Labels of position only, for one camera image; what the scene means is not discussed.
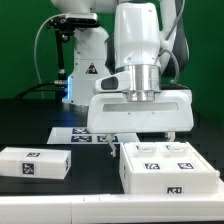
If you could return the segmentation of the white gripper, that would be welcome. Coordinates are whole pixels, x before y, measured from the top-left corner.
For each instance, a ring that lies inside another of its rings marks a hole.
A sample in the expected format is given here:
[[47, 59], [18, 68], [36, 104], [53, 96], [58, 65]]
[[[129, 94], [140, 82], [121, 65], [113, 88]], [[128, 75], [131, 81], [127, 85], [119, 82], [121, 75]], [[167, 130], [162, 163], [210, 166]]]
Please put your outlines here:
[[190, 90], [163, 90], [154, 101], [128, 102], [124, 93], [95, 95], [90, 103], [87, 129], [106, 134], [106, 141], [116, 157], [115, 133], [168, 132], [173, 142], [174, 132], [190, 131], [194, 125]]

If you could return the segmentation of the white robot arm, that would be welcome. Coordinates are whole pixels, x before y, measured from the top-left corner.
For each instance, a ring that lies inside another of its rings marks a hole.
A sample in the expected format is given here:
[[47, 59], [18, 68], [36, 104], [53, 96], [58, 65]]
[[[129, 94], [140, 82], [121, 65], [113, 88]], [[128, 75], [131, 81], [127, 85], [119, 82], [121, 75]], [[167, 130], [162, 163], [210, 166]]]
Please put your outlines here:
[[182, 13], [185, 0], [106, 0], [114, 5], [115, 73], [95, 82], [87, 128], [104, 133], [189, 131], [192, 93], [178, 85], [189, 58]]

